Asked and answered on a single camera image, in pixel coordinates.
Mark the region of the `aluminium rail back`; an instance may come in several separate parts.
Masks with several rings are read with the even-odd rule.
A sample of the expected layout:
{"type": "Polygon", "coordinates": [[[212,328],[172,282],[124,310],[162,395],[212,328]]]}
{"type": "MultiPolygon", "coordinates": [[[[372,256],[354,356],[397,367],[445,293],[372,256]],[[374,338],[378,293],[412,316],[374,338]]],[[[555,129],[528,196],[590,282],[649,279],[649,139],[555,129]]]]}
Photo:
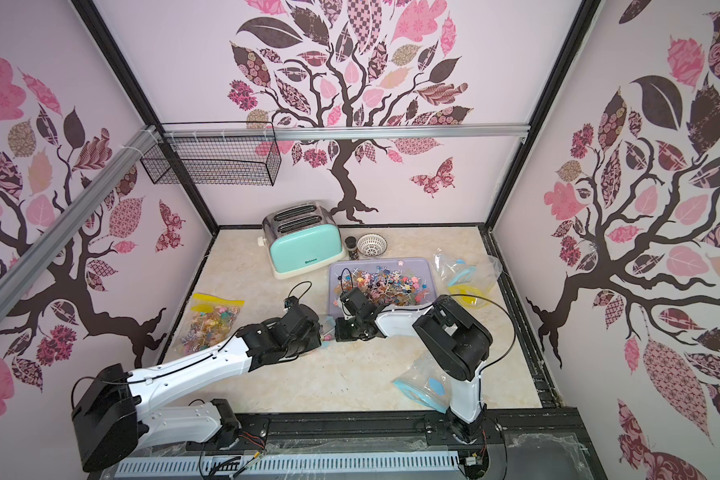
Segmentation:
{"type": "Polygon", "coordinates": [[[265,128],[201,129],[201,124],[163,124],[163,136],[168,140],[188,138],[200,139],[262,139],[265,141],[312,141],[312,140],[354,140],[354,139],[398,139],[398,138],[472,138],[472,137],[520,137],[525,138],[530,126],[518,123],[487,123],[458,125],[408,125],[408,126],[364,126],[364,127],[310,127],[310,128],[265,128]]]}

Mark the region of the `candy bag blue zip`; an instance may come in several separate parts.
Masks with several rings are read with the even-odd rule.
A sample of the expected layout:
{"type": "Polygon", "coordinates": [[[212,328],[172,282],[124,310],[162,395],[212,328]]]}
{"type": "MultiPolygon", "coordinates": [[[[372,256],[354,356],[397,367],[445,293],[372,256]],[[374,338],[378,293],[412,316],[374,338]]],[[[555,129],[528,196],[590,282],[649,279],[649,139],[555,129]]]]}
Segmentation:
{"type": "Polygon", "coordinates": [[[464,410],[470,399],[461,382],[448,375],[428,352],[418,357],[393,385],[409,400],[439,413],[445,413],[453,401],[464,410]]]}
{"type": "Polygon", "coordinates": [[[440,248],[433,254],[433,265],[447,287],[469,283],[477,272],[476,266],[467,264],[463,259],[454,258],[440,248]]]}

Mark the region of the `aluminium rail left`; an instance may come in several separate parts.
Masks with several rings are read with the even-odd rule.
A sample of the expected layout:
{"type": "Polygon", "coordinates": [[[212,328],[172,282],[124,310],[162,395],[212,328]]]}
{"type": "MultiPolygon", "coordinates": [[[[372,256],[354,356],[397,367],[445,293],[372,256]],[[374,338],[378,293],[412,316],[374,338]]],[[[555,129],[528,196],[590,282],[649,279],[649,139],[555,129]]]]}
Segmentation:
{"type": "Polygon", "coordinates": [[[139,130],[0,279],[0,323],[119,180],[157,141],[155,127],[145,125],[139,130]]]}

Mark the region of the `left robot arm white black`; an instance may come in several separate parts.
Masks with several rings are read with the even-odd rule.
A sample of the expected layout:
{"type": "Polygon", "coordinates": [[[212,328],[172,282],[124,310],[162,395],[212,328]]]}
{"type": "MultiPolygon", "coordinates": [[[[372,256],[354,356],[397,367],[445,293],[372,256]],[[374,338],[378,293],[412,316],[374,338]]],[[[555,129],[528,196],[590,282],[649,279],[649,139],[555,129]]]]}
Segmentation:
{"type": "Polygon", "coordinates": [[[320,317],[291,306],[278,318],[245,325],[221,343],[154,367],[101,370],[73,406],[71,419],[84,472],[104,470],[132,452],[165,443],[204,443],[231,410],[215,403],[205,413],[173,401],[233,376],[297,359],[321,345],[320,317]]]}

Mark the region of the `mint green toaster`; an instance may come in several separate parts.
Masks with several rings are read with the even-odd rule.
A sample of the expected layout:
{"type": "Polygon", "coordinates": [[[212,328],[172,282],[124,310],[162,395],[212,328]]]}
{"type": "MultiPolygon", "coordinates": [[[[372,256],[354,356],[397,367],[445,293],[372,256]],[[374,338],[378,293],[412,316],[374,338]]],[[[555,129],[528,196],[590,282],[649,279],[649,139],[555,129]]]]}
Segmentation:
{"type": "Polygon", "coordinates": [[[332,215],[307,201],[267,215],[259,244],[268,249],[273,275],[292,278],[345,259],[347,250],[332,215]]]}

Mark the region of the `black base frame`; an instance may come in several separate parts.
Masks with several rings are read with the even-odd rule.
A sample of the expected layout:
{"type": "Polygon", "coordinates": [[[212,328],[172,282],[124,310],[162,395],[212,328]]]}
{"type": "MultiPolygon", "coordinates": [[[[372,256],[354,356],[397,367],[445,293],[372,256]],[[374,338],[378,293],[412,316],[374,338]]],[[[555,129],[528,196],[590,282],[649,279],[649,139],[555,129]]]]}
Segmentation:
{"type": "Polygon", "coordinates": [[[136,457],[297,453],[447,451],[458,454],[461,473],[351,474],[318,479],[603,479],[594,444],[574,408],[487,409],[486,439],[457,440],[445,414],[432,410],[322,413],[239,413],[232,425],[204,443],[150,446],[136,457]]]}

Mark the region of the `candy bag yellow zip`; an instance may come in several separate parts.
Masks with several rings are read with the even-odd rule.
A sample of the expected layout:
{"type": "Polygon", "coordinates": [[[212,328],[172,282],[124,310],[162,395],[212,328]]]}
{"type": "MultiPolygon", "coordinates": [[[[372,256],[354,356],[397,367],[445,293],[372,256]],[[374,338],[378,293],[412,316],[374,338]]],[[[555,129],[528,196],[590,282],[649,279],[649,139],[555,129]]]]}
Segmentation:
{"type": "Polygon", "coordinates": [[[193,354],[225,341],[232,333],[244,302],[194,293],[179,329],[175,350],[193,354]]]}
{"type": "Polygon", "coordinates": [[[486,265],[474,266],[477,267],[477,272],[471,282],[448,287],[448,291],[464,307],[479,309],[488,305],[486,298],[503,273],[503,266],[501,261],[493,256],[488,257],[486,265]]]}

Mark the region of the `aluminium rail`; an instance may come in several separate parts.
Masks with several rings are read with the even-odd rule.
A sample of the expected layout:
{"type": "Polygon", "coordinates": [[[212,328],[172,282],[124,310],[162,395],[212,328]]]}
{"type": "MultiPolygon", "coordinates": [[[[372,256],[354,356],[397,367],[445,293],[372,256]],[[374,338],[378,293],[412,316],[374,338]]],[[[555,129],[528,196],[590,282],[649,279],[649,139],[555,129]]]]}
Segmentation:
{"type": "Polygon", "coordinates": [[[119,180],[157,141],[155,127],[145,125],[139,130],[0,279],[0,323],[119,180]]]}
{"type": "Polygon", "coordinates": [[[312,140],[354,140],[354,139],[398,139],[398,138],[472,138],[472,137],[520,137],[525,138],[530,126],[518,123],[487,123],[458,125],[408,125],[408,126],[364,126],[364,127],[310,127],[310,128],[265,128],[201,129],[201,124],[163,124],[163,136],[168,140],[188,138],[200,139],[262,139],[265,141],[312,141],[312,140]]]}

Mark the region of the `candy bag blue zip front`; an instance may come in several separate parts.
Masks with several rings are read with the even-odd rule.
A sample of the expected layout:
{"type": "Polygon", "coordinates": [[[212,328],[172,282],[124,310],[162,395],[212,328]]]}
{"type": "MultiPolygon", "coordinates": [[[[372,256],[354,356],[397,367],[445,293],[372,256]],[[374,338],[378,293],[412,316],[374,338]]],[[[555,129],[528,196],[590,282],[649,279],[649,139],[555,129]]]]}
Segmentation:
{"type": "Polygon", "coordinates": [[[433,265],[447,287],[469,283],[477,272],[476,266],[467,264],[463,259],[454,258],[440,248],[433,254],[433,265]]]}

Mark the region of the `small dark spice jar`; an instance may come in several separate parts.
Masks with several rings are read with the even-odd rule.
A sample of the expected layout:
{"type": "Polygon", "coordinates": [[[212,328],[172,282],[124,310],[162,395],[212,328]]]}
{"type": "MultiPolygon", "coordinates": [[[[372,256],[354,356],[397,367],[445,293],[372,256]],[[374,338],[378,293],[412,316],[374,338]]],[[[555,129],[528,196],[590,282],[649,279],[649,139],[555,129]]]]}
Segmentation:
{"type": "Polygon", "coordinates": [[[360,253],[357,246],[357,239],[354,236],[345,238],[345,247],[350,260],[356,261],[360,259],[360,253]]]}

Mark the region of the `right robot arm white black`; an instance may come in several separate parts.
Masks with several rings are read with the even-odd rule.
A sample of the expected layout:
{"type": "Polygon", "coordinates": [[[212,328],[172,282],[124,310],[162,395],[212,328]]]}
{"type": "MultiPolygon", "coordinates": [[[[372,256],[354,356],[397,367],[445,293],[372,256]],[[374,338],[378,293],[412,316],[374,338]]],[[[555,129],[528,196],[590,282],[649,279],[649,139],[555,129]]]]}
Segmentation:
{"type": "Polygon", "coordinates": [[[482,373],[508,354],[490,358],[494,339],[489,330],[459,302],[459,295],[440,295],[416,306],[376,306],[357,287],[344,291],[336,320],[339,342],[415,337],[451,381],[452,397],[445,416],[452,435],[464,444],[486,439],[490,418],[482,398],[482,373]]]}

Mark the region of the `white sink strainer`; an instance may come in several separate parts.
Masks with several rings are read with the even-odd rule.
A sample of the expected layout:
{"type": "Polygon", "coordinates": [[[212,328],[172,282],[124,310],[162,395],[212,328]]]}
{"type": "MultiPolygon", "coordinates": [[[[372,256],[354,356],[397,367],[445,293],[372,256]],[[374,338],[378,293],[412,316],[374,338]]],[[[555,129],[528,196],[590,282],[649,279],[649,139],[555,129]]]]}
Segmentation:
{"type": "Polygon", "coordinates": [[[387,240],[377,233],[363,234],[357,240],[357,249],[365,257],[380,257],[387,248],[387,240]]]}

